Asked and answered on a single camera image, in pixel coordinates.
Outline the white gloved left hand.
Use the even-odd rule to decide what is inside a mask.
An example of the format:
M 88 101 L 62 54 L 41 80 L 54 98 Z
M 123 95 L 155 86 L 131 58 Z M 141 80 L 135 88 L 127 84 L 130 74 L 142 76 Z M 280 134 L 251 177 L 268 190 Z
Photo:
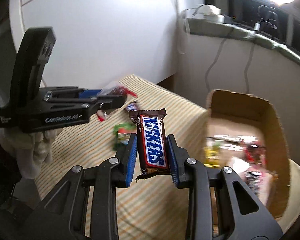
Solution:
M 43 163 L 53 161 L 52 144 L 62 129 L 24 133 L 18 128 L 0 128 L 2 148 L 17 160 L 22 177 L 37 178 Z

